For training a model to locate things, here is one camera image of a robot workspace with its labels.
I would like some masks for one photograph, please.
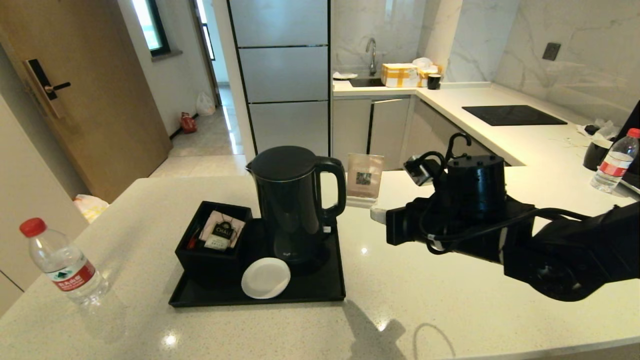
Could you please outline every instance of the plastic bottle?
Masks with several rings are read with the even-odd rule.
[[[611,146],[591,179],[591,185],[594,188],[606,193],[613,192],[638,153],[640,147],[638,138],[640,138],[640,129],[629,129],[624,138]]]
[[[107,281],[63,233],[48,229],[41,218],[23,222],[20,231],[29,238],[33,262],[71,301],[97,302],[107,292]]]

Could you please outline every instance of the qr code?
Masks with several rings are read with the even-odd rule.
[[[359,172],[359,173],[356,173],[356,184],[357,185],[371,185],[371,173],[370,172]]]

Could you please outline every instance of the red bag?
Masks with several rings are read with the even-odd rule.
[[[189,113],[182,113],[182,116],[180,117],[180,126],[185,134],[195,133],[198,131],[196,121],[193,120]]]

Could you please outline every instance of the black mug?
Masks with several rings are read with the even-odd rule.
[[[584,161],[582,165],[589,170],[596,171],[600,166],[602,160],[609,152],[611,142],[607,140],[595,140],[589,144],[587,153],[584,155]]]
[[[430,90],[438,90],[440,88],[440,79],[442,79],[442,75],[440,74],[429,74],[427,78],[427,88]]]
[[[246,169],[255,180],[272,254],[290,265],[315,260],[326,238],[323,226],[335,224],[346,205],[340,160],[279,146],[258,154]],[[322,207],[321,172],[331,172],[338,183],[338,203],[328,209]]]

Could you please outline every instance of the black kettle lid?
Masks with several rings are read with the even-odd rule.
[[[258,154],[251,172],[269,181],[290,181],[307,175],[316,165],[316,155],[300,146],[278,146]]]

